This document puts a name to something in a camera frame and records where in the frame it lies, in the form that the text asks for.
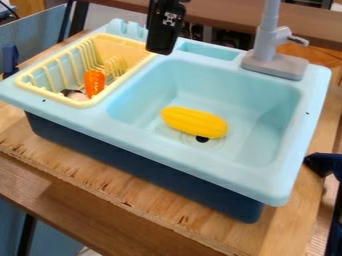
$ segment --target orange cup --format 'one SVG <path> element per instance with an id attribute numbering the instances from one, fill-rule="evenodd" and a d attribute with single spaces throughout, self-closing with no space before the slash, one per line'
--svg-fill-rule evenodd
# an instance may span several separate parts
<path id="1" fill-rule="evenodd" d="M 100 71 L 88 70 L 83 75 L 83 81 L 86 94 L 91 99 L 104 89 L 105 76 Z"/>

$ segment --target toy sink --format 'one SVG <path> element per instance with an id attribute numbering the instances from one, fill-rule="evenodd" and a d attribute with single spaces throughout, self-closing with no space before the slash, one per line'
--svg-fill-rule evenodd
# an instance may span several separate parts
<path id="1" fill-rule="evenodd" d="M 95 33 L 132 38 L 134 29 L 124 26 L 116 20 Z M 135 34 L 143 40 L 143 33 Z M 17 86 L 16 79 L 30 68 L 6 79 L 0 97 L 27 111 L 42 137 L 254 222 L 263 204 L 287 202 L 330 71 L 309 65 L 302 81 L 290 81 L 242 69 L 244 54 L 179 39 L 173 54 L 145 61 L 91 106 L 79 108 Z M 160 111 L 167 106 L 218 115 L 229 131 L 221 139 L 197 141 L 163 123 Z"/>

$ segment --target dish rack slot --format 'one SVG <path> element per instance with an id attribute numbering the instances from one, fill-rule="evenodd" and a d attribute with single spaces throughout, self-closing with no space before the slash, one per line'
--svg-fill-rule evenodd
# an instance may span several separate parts
<path id="1" fill-rule="evenodd" d="M 85 38 L 66 47 L 20 74 L 15 84 L 43 97 L 74 107 L 90 107 L 146 65 L 155 54 L 145 50 L 145 44 L 105 33 Z M 87 101 L 65 97 L 64 89 L 84 91 L 86 71 L 102 72 L 105 89 Z"/>

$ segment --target faucet base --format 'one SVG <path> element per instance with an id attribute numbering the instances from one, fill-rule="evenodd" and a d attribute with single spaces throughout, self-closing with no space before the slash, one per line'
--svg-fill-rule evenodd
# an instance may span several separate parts
<path id="1" fill-rule="evenodd" d="M 261 62 L 254 59 L 253 50 L 247 52 L 241 62 L 244 69 L 296 81 L 303 79 L 308 65 L 305 59 L 285 54 L 275 54 L 273 60 Z"/>

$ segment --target wooden table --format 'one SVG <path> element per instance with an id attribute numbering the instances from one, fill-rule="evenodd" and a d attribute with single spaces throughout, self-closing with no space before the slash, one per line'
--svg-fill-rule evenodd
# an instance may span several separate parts
<path id="1" fill-rule="evenodd" d="M 147 12 L 149 0 L 82 0 Z M 254 34 L 260 23 L 264 0 L 192 0 L 186 4 L 186 20 L 203 25 Z M 342 13 L 281 4 L 280 25 L 289 26 L 315 46 L 342 50 Z"/>
<path id="2" fill-rule="evenodd" d="M 341 114 L 337 90 L 329 90 L 309 152 L 332 150 Z M 298 256 L 306 251 L 323 181 L 305 167 L 286 206 L 266 207 L 258 223 L 243 224 L 35 136 L 17 108 L 0 103 L 0 117 L 0 195 L 99 253 Z"/>

